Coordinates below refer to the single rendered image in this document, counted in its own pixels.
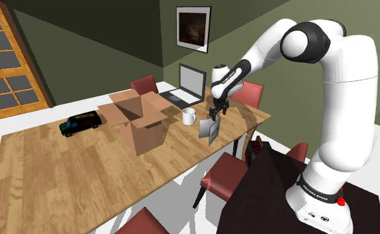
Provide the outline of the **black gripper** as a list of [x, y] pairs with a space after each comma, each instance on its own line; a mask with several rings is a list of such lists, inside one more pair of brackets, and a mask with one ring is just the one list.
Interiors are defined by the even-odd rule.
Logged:
[[222, 110], [223, 115], [226, 115], [227, 109], [229, 108], [229, 101], [227, 99], [213, 99], [214, 106], [209, 109], [209, 116], [212, 121], [216, 120], [217, 112]]

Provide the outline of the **grey open booklet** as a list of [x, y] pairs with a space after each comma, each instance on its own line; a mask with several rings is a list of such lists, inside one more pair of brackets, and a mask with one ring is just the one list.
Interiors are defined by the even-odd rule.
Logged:
[[212, 119], [201, 120], [199, 122], [199, 138], [209, 138], [209, 145], [213, 143], [219, 135], [221, 119], [217, 117], [215, 121]]

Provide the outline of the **white mug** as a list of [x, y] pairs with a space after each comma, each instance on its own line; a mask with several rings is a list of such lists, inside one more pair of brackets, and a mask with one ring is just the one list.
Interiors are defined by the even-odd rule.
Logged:
[[184, 108], [182, 111], [183, 124], [192, 126], [196, 122], [197, 116], [194, 108]]

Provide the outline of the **red chair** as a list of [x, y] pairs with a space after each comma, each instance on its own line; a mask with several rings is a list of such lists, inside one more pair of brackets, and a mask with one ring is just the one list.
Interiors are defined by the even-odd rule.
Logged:
[[286, 153], [287, 156], [304, 163], [306, 159], [306, 154], [308, 151], [308, 143], [301, 142], [295, 145], [290, 151]]
[[263, 84], [244, 81], [243, 87], [234, 93], [231, 98], [258, 109], [263, 90]]
[[114, 234], [169, 234], [169, 232], [146, 207], [143, 207]]
[[139, 95], [146, 94], [148, 92], [159, 93], [154, 77], [149, 75], [147, 77], [141, 78], [139, 80], [131, 81], [130, 86], [135, 90]]
[[207, 190], [228, 201], [246, 171], [247, 167], [242, 160], [224, 152], [201, 180], [201, 188], [193, 208], [198, 206]]

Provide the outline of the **open grey laptop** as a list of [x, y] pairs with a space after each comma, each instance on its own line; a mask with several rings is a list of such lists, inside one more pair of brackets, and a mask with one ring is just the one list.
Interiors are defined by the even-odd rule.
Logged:
[[180, 109], [203, 102], [205, 99], [206, 75], [207, 73], [202, 70], [180, 63], [179, 88], [162, 92], [160, 96]]

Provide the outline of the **open cardboard box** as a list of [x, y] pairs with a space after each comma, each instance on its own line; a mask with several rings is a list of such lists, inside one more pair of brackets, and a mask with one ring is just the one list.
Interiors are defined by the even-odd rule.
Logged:
[[166, 130], [175, 123], [175, 115], [180, 111], [168, 100], [150, 91], [138, 94], [136, 90], [127, 90], [111, 94], [109, 104], [100, 105], [111, 127], [117, 126], [122, 138], [132, 152], [139, 156], [165, 141]]

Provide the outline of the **dark robot stand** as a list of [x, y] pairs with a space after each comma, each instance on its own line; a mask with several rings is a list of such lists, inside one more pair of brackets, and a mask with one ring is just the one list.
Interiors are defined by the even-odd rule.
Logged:
[[[302, 223], [286, 201], [305, 163], [267, 148], [259, 151], [223, 207], [217, 234], [327, 234]], [[380, 202], [351, 183], [343, 186], [353, 234], [380, 234]]]

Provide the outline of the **black toy van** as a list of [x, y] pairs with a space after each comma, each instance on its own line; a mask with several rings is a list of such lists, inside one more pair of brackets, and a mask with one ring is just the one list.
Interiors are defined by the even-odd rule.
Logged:
[[101, 118], [98, 113], [93, 110], [69, 117], [66, 122], [59, 125], [59, 129], [63, 136], [71, 137], [77, 132], [81, 132], [89, 128], [97, 128], [101, 124]]

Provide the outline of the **wooden dining table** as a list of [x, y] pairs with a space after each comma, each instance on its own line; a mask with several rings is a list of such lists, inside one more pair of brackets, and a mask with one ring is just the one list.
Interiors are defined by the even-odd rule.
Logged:
[[101, 126], [69, 138], [57, 122], [2, 137], [0, 234], [89, 233], [269, 117], [231, 100], [209, 145], [197, 124], [183, 124], [180, 111], [164, 143], [136, 156], [98, 112]]

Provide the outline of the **wooden framed grid window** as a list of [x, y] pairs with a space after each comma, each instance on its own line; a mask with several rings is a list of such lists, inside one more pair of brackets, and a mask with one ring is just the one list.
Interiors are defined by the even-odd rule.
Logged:
[[51, 107], [5, 0], [0, 0], [0, 119]]

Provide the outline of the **dark framed wall picture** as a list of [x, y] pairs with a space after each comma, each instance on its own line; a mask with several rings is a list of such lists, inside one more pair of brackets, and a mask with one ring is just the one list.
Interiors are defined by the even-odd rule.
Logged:
[[211, 6], [176, 7], [176, 45], [208, 53]]

